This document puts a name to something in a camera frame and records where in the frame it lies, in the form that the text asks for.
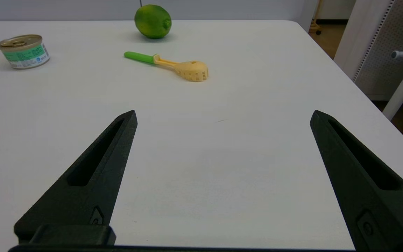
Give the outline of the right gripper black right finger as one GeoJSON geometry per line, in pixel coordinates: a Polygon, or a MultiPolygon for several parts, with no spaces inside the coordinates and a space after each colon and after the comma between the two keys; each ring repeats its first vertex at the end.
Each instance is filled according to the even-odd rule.
{"type": "Polygon", "coordinates": [[[310,127],[357,251],[403,251],[403,179],[332,116],[310,127]]]}

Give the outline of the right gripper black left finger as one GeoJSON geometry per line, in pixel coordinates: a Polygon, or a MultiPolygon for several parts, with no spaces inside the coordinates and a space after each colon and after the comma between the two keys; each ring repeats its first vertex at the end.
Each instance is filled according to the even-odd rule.
{"type": "Polygon", "coordinates": [[[44,224],[108,225],[137,127],[134,110],[118,116],[15,223],[20,243],[44,224]]]}

